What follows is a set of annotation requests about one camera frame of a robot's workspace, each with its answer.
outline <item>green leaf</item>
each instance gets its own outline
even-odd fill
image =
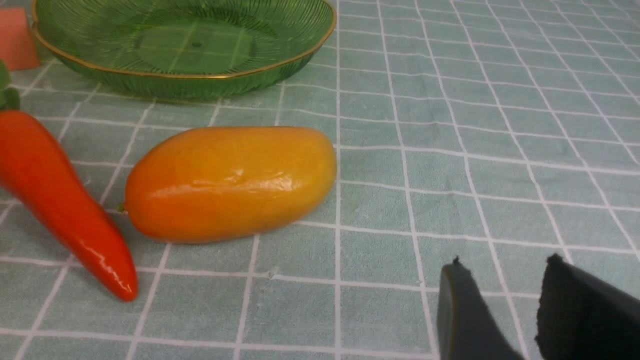
[[[6,101],[6,109],[20,110],[20,92],[18,92],[18,89],[6,88],[2,93]]]
[[[0,59],[0,90],[6,88],[11,84],[11,75],[9,75],[9,70],[6,68],[6,65]]]

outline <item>gold rim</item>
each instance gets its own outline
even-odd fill
[[[335,8],[333,7],[333,5],[328,1],[328,0],[320,0],[322,1],[326,6],[329,6],[329,9],[331,9],[331,13],[333,14],[333,19],[332,19],[332,23],[331,26],[329,27],[329,30],[324,34],[324,36],[322,37],[322,39],[320,39],[320,41],[311,49],[305,51],[304,53],[301,53],[297,56],[294,56],[293,58],[289,58],[286,59],[284,61],[281,61],[279,63],[275,63],[272,65],[268,65],[265,67],[259,67],[257,69],[253,69],[253,70],[248,70],[248,71],[243,71],[243,72],[236,72],[235,74],[225,74],[225,75],[181,75],[181,74],[155,74],[152,72],[139,72],[139,71],[128,71],[128,70],[118,70],[118,69],[111,69],[108,67],[103,67],[100,65],[96,65],[96,64],[92,64],[89,63],[87,61],[84,61],[82,59],[76,58],[75,56],[71,55],[71,54],[67,54],[64,51],[58,49],[57,47],[51,45],[48,41],[44,40],[44,38],[42,38],[42,36],[40,35],[40,32],[38,31],[38,14],[36,13],[36,4],[38,2],[38,0],[33,0],[31,2],[31,18],[33,19],[33,25],[32,25],[32,30],[33,30],[33,36],[44,46],[46,47],[49,51],[51,51],[52,53],[67,59],[69,61],[72,61],[74,63],[77,63],[79,65],[82,65],[84,67],[88,67],[89,69],[93,69],[93,70],[99,70],[99,71],[103,71],[103,72],[110,72],[110,73],[114,73],[114,74],[121,74],[121,75],[132,75],[132,76],[146,76],[146,77],[152,77],[152,78],[168,78],[168,79],[230,79],[230,78],[239,78],[240,76],[246,76],[246,75],[250,75],[250,74],[255,74],[257,72],[263,72],[263,71],[267,71],[267,70],[271,70],[277,67],[280,67],[282,65],[286,65],[288,63],[292,63],[296,60],[299,60],[301,58],[304,58],[305,56],[313,53],[314,51],[317,51],[318,49],[320,49],[320,47],[322,47],[322,45],[324,45],[324,43],[326,42],[326,40],[329,38],[329,36],[331,36],[331,33],[333,33],[333,30],[335,29],[335,25],[338,19],[338,14],[335,11]]]

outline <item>mango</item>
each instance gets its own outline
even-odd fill
[[[203,127],[135,164],[124,209],[139,232],[171,243],[265,233],[316,209],[337,173],[333,145],[306,127]]]

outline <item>pepper stem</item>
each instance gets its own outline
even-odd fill
[[[0,59],[0,111],[20,110],[20,92],[9,85],[11,85],[11,74]]]
[[[119,213],[124,214],[127,212],[127,207],[124,202],[118,204],[118,208],[116,209]]]

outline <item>pink object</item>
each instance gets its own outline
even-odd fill
[[[40,66],[23,8],[0,9],[0,59],[9,71]]]

